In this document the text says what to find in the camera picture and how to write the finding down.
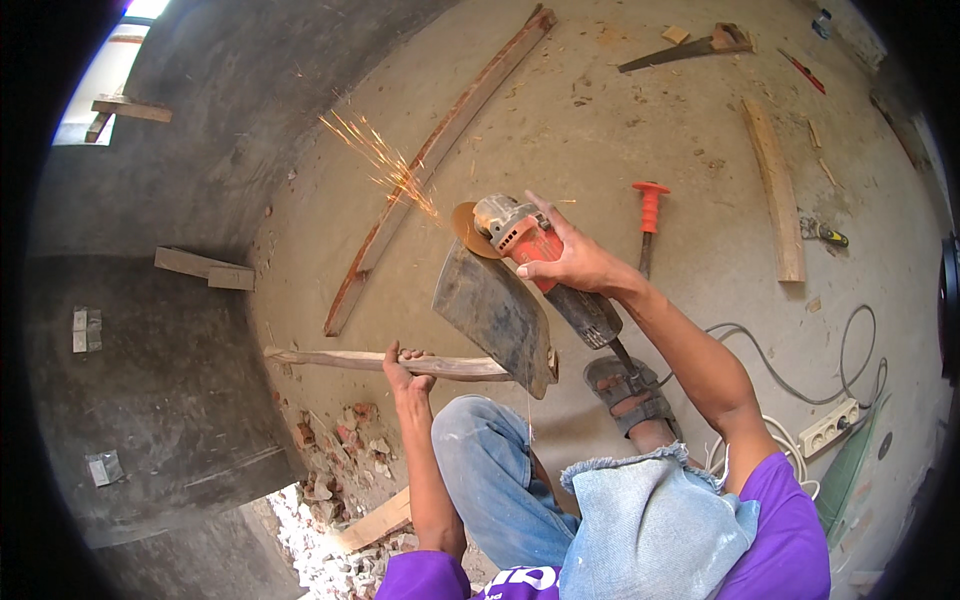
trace sparks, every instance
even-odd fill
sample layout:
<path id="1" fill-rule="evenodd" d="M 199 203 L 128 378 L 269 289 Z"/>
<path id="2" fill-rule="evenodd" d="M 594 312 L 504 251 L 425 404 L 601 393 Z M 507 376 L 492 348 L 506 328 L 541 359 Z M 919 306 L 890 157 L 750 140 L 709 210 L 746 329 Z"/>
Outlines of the sparks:
<path id="1" fill-rule="evenodd" d="M 404 203 L 422 210 L 438 226 L 443 226 L 440 214 L 430 197 L 424 193 L 420 179 L 414 175 L 411 167 L 403 155 L 389 146 L 383 137 L 367 121 L 367 117 L 356 115 L 360 125 L 344 120 L 335 111 L 331 111 L 336 124 L 326 117 L 319 116 L 320 122 L 333 132 L 345 144 L 350 146 L 360 156 L 373 165 L 378 175 L 368 176 L 377 185 L 390 190 L 387 202 Z M 423 161 L 418 159 L 414 166 L 423 167 Z"/>

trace hand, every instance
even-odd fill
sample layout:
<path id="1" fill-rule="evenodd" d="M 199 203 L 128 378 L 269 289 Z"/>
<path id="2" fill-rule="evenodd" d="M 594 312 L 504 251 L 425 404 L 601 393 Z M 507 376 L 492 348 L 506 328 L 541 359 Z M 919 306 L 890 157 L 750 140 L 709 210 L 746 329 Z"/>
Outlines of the hand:
<path id="1" fill-rule="evenodd" d="M 400 342 L 397 340 L 394 340 L 387 348 L 387 353 L 383 357 L 383 372 L 387 375 L 390 387 L 394 390 L 397 409 L 401 408 L 401 404 L 409 401 L 426 400 L 430 395 L 430 390 L 433 389 L 433 384 L 437 383 L 437 378 L 433 375 L 417 375 L 414 377 L 398 362 L 398 356 L 403 356 L 404 360 L 412 360 L 424 355 L 433 356 L 433 352 L 400 349 Z"/>
<path id="2" fill-rule="evenodd" d="M 585 292 L 615 297 L 640 273 L 600 247 L 572 226 L 554 205 L 527 190 L 527 199 L 537 205 L 564 242 L 564 252 L 554 262 L 534 260 L 516 269 L 521 279 L 550 279 Z"/>

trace axe head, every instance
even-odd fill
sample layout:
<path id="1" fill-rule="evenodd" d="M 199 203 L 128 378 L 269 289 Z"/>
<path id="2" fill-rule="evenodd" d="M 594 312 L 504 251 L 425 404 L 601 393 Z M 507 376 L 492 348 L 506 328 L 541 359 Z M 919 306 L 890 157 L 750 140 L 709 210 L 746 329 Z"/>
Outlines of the axe head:
<path id="1" fill-rule="evenodd" d="M 433 309 L 541 399 L 557 382 L 546 313 L 503 263 L 453 242 L 433 295 Z"/>

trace power strip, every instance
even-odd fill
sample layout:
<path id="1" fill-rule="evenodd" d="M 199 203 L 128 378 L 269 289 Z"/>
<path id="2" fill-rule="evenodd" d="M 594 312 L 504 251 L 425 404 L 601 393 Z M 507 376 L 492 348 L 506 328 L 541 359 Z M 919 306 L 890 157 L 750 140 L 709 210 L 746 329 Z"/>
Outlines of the power strip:
<path id="1" fill-rule="evenodd" d="M 800 447 L 800 453 L 803 454 L 804 458 L 809 458 L 820 448 L 843 434 L 859 418 L 860 409 L 856 405 L 856 399 L 847 398 L 829 415 L 800 432 L 800 435 L 797 436 L 797 446 Z"/>

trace foot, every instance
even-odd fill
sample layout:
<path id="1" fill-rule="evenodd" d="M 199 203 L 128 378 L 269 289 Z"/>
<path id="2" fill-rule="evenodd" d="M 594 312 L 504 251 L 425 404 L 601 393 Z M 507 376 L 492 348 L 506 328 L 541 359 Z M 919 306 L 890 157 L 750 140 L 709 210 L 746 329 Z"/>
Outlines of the foot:
<path id="1" fill-rule="evenodd" d="M 598 381 L 597 390 L 603 391 L 621 383 L 623 383 L 623 375 L 616 374 Z M 623 398 L 610 409 L 610 414 L 619 417 L 649 399 L 650 396 L 651 393 L 648 390 L 639 396 Z M 671 445 L 677 441 L 677 436 L 673 434 L 673 430 L 670 429 L 666 419 L 643 420 L 630 428 L 627 437 L 634 443 L 634 447 L 640 454 L 653 452 L 661 446 Z"/>

